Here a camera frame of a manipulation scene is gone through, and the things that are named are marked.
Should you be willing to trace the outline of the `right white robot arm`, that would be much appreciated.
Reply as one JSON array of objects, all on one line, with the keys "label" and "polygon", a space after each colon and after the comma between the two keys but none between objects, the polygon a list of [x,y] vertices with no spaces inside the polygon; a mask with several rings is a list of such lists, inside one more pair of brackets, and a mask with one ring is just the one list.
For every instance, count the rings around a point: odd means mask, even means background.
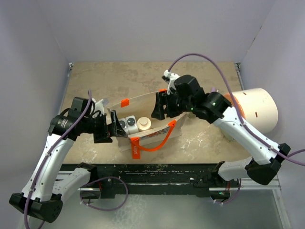
[{"label": "right white robot arm", "polygon": [[156,93],[152,118],[163,120],[191,112],[228,133],[250,153],[244,160],[218,163],[212,174],[216,186],[222,187],[240,178],[250,178],[260,185],[268,185],[273,180],[290,151],[289,145],[266,139],[238,116],[236,108],[222,94],[205,93],[195,77],[165,71],[162,79],[168,87],[165,92]]}]

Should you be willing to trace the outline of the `beige canvas tote bag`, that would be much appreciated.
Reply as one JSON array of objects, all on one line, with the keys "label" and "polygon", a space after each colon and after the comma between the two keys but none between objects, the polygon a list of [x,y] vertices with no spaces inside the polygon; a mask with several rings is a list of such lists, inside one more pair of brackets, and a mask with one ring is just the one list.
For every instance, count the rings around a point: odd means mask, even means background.
[{"label": "beige canvas tote bag", "polygon": [[128,134],[127,138],[117,137],[118,148],[120,152],[130,150],[133,159],[140,159],[141,152],[155,152],[160,150],[168,139],[182,135],[182,126],[185,122],[187,113],[182,113],[174,118],[169,118],[165,114],[164,120],[151,118],[155,106],[155,94],[139,95],[134,98],[121,100],[108,108],[108,111],[115,110],[118,119],[134,115],[136,121],[140,117],[148,117],[151,120],[151,129]]}]

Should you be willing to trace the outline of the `cream jar round lid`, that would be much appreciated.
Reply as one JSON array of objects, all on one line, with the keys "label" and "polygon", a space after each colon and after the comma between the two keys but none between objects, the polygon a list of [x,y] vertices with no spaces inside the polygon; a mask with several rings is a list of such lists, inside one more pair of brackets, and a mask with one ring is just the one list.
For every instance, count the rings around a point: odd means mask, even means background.
[{"label": "cream jar round lid", "polygon": [[140,132],[151,129],[151,120],[148,117],[140,117],[137,120],[137,126]]}]

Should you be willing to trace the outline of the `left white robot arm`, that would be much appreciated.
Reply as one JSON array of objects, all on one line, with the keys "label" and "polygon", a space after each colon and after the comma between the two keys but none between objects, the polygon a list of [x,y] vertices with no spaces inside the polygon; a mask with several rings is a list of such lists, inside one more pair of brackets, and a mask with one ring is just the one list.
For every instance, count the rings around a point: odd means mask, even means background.
[{"label": "left white robot arm", "polygon": [[81,134],[92,134],[94,143],[111,143],[113,137],[127,137],[112,110],[107,123],[102,105],[91,98],[75,97],[71,107],[55,116],[50,123],[43,153],[26,186],[11,195],[9,203],[24,217],[52,223],[59,216],[63,203],[80,187],[93,187],[98,182],[97,167],[80,163],[59,183],[58,172],[63,161]]}]

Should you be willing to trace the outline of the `white bottle black cap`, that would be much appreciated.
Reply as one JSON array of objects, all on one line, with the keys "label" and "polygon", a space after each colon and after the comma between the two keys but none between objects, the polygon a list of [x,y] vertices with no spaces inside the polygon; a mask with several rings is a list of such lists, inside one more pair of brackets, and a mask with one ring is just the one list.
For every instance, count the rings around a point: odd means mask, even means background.
[{"label": "white bottle black cap", "polygon": [[137,121],[136,121],[136,118],[134,115],[126,117],[125,120],[126,120],[127,129],[128,129],[128,132],[130,135],[139,132]]},{"label": "white bottle black cap", "polygon": [[122,118],[119,120],[119,123],[122,127],[122,129],[125,131],[125,133],[128,135],[129,134],[129,130],[128,130],[128,126],[127,126],[127,122],[125,118]]}]

